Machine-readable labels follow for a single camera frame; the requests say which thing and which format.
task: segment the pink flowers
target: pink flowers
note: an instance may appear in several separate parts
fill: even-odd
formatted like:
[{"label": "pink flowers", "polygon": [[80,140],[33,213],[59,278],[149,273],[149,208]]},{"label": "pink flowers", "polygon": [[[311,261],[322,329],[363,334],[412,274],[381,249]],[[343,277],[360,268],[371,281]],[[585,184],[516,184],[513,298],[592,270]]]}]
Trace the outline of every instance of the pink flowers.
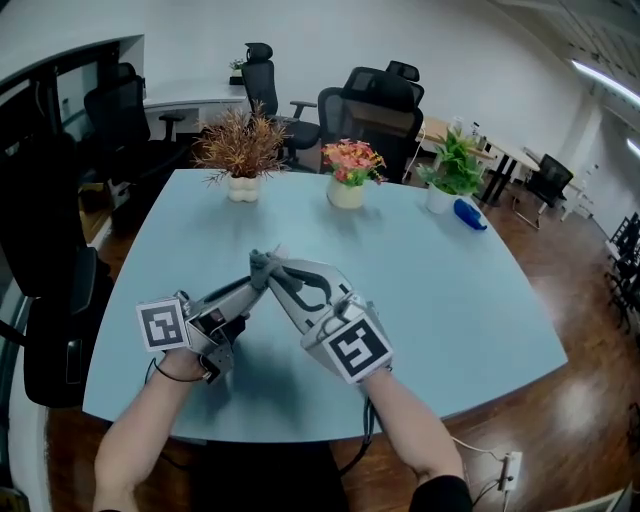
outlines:
[{"label": "pink flowers", "polygon": [[384,159],[367,142],[341,139],[337,144],[327,144],[322,153],[324,163],[333,168],[334,177],[349,187],[363,185],[369,174],[378,185],[386,181],[376,171],[378,167],[386,167]]}]

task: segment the black table leg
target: black table leg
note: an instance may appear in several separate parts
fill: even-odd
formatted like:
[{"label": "black table leg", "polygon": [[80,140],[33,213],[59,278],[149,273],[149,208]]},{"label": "black table leg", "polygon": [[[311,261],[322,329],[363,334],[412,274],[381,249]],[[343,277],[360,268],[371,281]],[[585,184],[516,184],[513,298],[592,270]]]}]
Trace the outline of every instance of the black table leg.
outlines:
[{"label": "black table leg", "polygon": [[496,193],[493,195],[491,201],[489,202],[491,206],[500,206],[500,194],[502,194],[504,187],[506,187],[507,183],[509,183],[509,180],[511,179],[511,175],[513,174],[513,170],[516,168],[517,163],[517,160],[511,160],[511,164],[509,165],[507,174],[504,175],[502,182],[498,187],[498,190],[496,190]]},{"label": "black table leg", "polygon": [[491,178],[491,181],[489,182],[489,186],[484,189],[482,196],[475,194],[475,197],[480,199],[481,202],[485,204],[489,204],[489,198],[491,197],[491,192],[493,192],[493,189],[496,188],[498,181],[500,181],[500,177],[502,176],[502,171],[504,171],[504,168],[506,167],[508,161],[509,161],[509,156],[504,155],[502,157],[502,160],[500,161],[500,165],[498,166],[498,169],[496,170],[495,174],[493,175],[493,178]]}]

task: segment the light blue table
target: light blue table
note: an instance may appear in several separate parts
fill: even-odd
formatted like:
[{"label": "light blue table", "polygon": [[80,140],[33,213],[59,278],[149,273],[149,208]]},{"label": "light blue table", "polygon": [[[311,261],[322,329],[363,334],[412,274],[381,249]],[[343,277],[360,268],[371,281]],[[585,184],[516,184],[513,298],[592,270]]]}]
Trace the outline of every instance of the light blue table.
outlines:
[{"label": "light blue table", "polygon": [[[328,177],[276,176],[257,203],[232,203],[203,171],[176,171],[122,268],[93,354],[83,409],[115,420],[151,360],[135,305],[202,295],[248,274],[249,251],[331,263],[373,300],[396,357],[394,374],[441,417],[528,384],[567,361],[529,282],[492,227],[424,208],[425,190],[367,184],[365,206],[331,206]],[[362,396],[299,346],[268,292],[235,345],[236,367],[198,384],[173,430],[220,441],[299,442],[362,435]]]}]

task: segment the electrical outlet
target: electrical outlet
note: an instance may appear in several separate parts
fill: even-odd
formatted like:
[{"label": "electrical outlet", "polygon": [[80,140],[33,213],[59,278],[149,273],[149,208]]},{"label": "electrical outlet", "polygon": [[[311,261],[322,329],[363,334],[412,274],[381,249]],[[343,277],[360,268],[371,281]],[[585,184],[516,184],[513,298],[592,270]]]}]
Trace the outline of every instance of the electrical outlet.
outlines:
[{"label": "electrical outlet", "polygon": [[515,491],[518,486],[520,466],[522,466],[522,452],[509,452],[505,455],[502,478],[500,479],[500,485],[498,486],[500,491]]}]

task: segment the wooden floor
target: wooden floor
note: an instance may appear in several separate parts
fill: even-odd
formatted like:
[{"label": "wooden floor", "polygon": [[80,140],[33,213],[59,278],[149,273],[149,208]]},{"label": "wooden floor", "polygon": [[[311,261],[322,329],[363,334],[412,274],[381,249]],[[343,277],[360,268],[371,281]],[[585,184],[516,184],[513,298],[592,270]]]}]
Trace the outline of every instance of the wooden floor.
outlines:
[{"label": "wooden floor", "polygon": [[[447,427],[479,447],[524,452],[509,510],[553,510],[626,486],[634,474],[626,442],[627,409],[640,398],[640,356],[633,335],[616,330],[617,314],[607,307],[604,235],[593,221],[575,214],[561,223],[557,212],[548,211],[536,232],[508,204],[485,213],[546,306],[569,363],[510,396],[448,419]],[[100,251],[114,276],[141,220],[129,232],[112,234]],[[90,510],[92,462],[106,428],[105,422],[79,410],[51,411],[47,434],[54,511]],[[338,465],[358,447],[359,440],[333,443]],[[167,448],[181,463],[196,460],[200,450],[175,440]],[[461,453],[475,496],[500,467],[490,456]],[[407,510],[415,487],[413,475],[382,435],[343,483],[353,511]],[[142,511],[187,511],[190,477],[161,460],[138,499]],[[491,491],[476,510],[497,511],[501,505],[502,495]]]}]

